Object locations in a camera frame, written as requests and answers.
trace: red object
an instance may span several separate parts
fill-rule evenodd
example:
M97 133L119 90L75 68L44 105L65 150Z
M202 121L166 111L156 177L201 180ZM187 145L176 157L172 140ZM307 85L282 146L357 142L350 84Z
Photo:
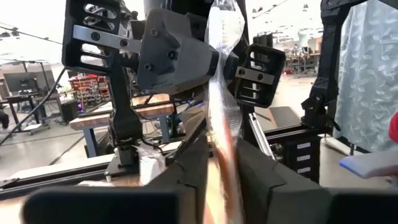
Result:
M398 112L391 118L388 134L394 142L398 143Z

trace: concrete floor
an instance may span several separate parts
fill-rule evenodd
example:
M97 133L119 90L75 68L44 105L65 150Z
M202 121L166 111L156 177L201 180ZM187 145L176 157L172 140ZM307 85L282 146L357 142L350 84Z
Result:
M303 116L301 102L307 99L314 78L282 78L272 106L290 106L299 116ZM264 114L264 109L256 108L258 114ZM263 129L270 129L270 122L260 118ZM10 175L24 169L31 169L50 164L58 164L70 160L86 157L85 140L81 131L74 131L68 126L62 126L55 121L50 123L50 129L30 136L20 133L8 139L0 146L0 180L7 179ZM103 132L106 128L96 129L96 133ZM157 134L153 124L144 125L145 133ZM338 165L344 158L342 154L329 149L331 145L344 148L333 138L322 140L321 147L321 174L320 182L325 187L389 187L386 179L373 178L362 180Z

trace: wooden table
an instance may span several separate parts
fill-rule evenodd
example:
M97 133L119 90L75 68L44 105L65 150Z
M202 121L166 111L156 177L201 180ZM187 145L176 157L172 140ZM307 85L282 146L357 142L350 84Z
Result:
M96 158L85 159L85 164L90 164L87 162L93 159L101 159L107 160L107 156L99 156ZM82 161L73 161L73 163L82 163ZM68 167L70 164L57 164L59 167L65 166ZM39 167L36 169L27 170L24 172L25 176L40 175L46 170L58 170L59 167L53 168L53 166L47 167ZM204 216L204 223L205 224L214 224L214 223L225 223L225 216L224 216L224 205L223 205L223 196L220 189L220 173L218 172L218 168L216 162L213 159L209 160L208 163L208 183L207 183L207 191L206 191L206 207L205 207L205 216ZM132 176L125 176L120 178L114 178L112 183L118 187L125 187L125 186L138 186L139 185L139 178L136 175ZM22 220L20 218L21 208L23 206L25 197L18 197L9 200L4 200L0 202L0 217L2 222L7 224L20 224Z
M132 105L141 105L144 104L146 99L149 96L138 96L132 98ZM170 141L169 135L169 127L167 125L167 116L171 115L174 112L174 105L172 103L168 103L165 105L157 105L151 106L151 103L160 103L170 101L170 97L167 94L156 94L154 95L148 102L148 107L136 109L136 112L140 114L142 117L147 119L159 118L160 127L162 130L162 141L167 143ZM112 111L112 102L108 102L107 104L100 106L98 109L93 112L102 112L102 111ZM95 115L85 118L76 118L73 121L69 122L69 125L74 130L83 130L83 134L86 139L88 157L97 156L97 141L94 135L94 128L107 126L109 124L109 114L101 114Z

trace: white curtain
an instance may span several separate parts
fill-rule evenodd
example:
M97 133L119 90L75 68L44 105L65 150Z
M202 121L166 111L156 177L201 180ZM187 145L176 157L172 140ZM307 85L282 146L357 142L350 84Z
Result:
M398 110L398 10L378 0L351 8L341 36L336 122L371 152L398 150L388 136Z

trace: workbench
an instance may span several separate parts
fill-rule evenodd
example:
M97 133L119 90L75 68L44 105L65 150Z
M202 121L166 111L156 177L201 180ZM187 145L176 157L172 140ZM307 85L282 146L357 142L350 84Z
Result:
M173 142L168 144L167 147L162 147L164 151L172 150L175 148L175 144L178 142ZM59 172L61 170L76 169L83 166L90 166L93 164L99 164L102 162L109 162L113 158L114 154L106 156L98 156L89 159L79 159L71 162L66 162L62 164L55 164L52 166L38 167L29 170L23 170L12 177L32 177L34 175L43 175L51 172ZM205 224L213 223L225 223L222 220L224 217L224 205L223 205L223 195L220 189L220 173L218 172L217 164L215 160L210 159L208 163L208 183L206 190L206 207L205 207ZM118 187L134 187L139 185L138 175L128 175L119 178L113 178L112 183ZM25 197L18 197L9 200L0 201L0 217L2 217L2 223L7 224L21 224L22 220L20 218L21 208L23 206Z
M142 105L144 104L146 99L148 99L148 97L149 96L133 97L132 105ZM170 134L169 126L167 124L167 116L171 115L174 112L174 105L172 103L157 106L150 105L152 103L160 103L165 101L170 101L169 95L156 94L149 100L148 107L136 109L136 113L138 113L142 118L145 119L159 118L162 131L162 142L168 143L170 142ZM109 124L109 114L112 112L112 102L108 102L107 104L100 106L93 112L95 113L103 111L109 111L109 113L84 118L76 118L73 121L69 122L69 125L72 129L83 131L87 144L89 158L97 156L97 141L94 135L94 128L107 126Z

